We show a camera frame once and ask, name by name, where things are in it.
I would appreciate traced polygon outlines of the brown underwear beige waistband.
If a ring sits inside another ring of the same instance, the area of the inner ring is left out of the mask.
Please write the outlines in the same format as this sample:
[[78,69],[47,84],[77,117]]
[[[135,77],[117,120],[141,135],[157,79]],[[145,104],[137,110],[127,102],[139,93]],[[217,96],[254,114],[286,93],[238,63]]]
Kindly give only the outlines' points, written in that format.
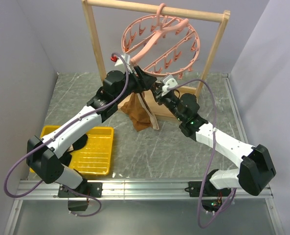
[[132,93],[129,100],[121,107],[121,111],[129,116],[137,132],[147,128],[159,130],[157,118],[148,106],[144,95],[144,93]]

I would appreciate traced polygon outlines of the pink round clip hanger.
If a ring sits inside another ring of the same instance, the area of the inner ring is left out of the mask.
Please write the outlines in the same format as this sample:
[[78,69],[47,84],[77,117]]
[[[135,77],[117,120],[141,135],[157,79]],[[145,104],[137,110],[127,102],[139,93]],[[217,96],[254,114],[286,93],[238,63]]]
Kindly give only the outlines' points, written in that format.
[[164,3],[155,14],[134,20],[123,32],[122,51],[131,64],[140,66],[149,75],[171,74],[182,79],[198,60],[201,41],[188,19],[164,15]]

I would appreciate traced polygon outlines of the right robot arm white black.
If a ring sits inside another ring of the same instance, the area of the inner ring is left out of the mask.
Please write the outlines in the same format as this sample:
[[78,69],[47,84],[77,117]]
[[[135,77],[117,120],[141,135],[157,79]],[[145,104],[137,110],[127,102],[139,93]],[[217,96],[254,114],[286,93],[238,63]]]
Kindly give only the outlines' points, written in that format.
[[164,105],[180,121],[181,132],[192,140],[205,144],[232,161],[236,169],[213,170],[206,175],[204,192],[216,195],[221,189],[242,188],[257,196],[276,175],[268,149],[259,144],[241,142],[215,128],[199,113],[197,98],[185,93],[180,97],[166,86],[155,83],[151,88],[158,105]]

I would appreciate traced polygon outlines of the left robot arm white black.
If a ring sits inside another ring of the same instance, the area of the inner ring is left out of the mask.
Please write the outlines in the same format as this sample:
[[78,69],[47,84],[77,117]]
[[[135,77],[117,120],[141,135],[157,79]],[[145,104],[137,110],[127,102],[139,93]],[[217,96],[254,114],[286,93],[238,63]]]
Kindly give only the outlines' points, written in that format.
[[82,110],[41,139],[32,137],[27,143],[27,165],[47,184],[59,183],[76,197],[83,196],[87,180],[77,170],[63,164],[60,158],[87,131],[106,121],[118,110],[118,104],[132,93],[148,91],[156,77],[147,75],[139,66],[135,72],[108,72],[102,87]]

